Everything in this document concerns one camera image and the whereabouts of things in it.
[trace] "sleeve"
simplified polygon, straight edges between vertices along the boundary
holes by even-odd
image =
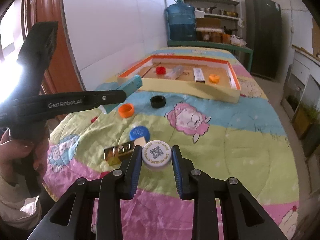
[[[9,226],[31,229],[41,220],[39,196],[24,198],[22,188],[9,185],[0,175],[0,216]]]

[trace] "white bottle cap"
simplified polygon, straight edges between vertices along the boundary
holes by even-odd
[[[149,170],[159,171],[171,161],[171,148],[163,141],[148,142],[142,149],[142,160]]]

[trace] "floor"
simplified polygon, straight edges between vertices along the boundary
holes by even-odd
[[[303,149],[301,142],[299,141],[292,124],[287,116],[286,112],[280,105],[282,98],[283,88],[282,85],[278,82],[272,82],[265,80],[259,77],[254,77],[256,82],[265,92],[266,96],[269,99],[270,104],[273,106],[274,110],[279,116],[279,119],[284,127],[285,132],[287,133],[288,140],[293,151],[293,155],[296,162],[298,180],[299,180],[299,201],[300,205],[306,202],[309,199],[310,193],[310,183],[309,183],[309,172],[307,165],[305,163],[305,156],[303,154]]]

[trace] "blue gripper pad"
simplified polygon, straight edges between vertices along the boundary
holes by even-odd
[[[172,167],[177,192],[182,200],[194,199],[194,188],[189,181],[189,172],[194,169],[190,160],[182,157],[179,146],[174,145],[172,151]]]
[[[103,89],[106,84],[102,84],[97,87],[96,90],[123,90],[127,97],[133,94],[135,91],[137,91],[140,87],[142,87],[142,79],[139,75],[135,75],[134,77],[130,78],[128,81],[123,83],[122,85],[118,86],[117,83],[113,82],[111,87],[107,89]],[[105,114],[110,113],[113,109],[115,109],[119,104],[112,104],[112,105],[104,105],[103,109],[105,110]]]
[[[130,190],[130,196],[133,198],[134,195],[137,193],[138,188],[138,182],[139,182],[139,176],[140,176],[140,170],[142,165],[142,147],[137,149],[138,154],[136,156],[136,162],[133,168],[133,172],[131,175],[131,190]]]

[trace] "refrigerator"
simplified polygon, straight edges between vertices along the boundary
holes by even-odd
[[[271,0],[245,0],[245,8],[246,42],[253,50],[250,73],[274,79],[282,40],[280,5]]]

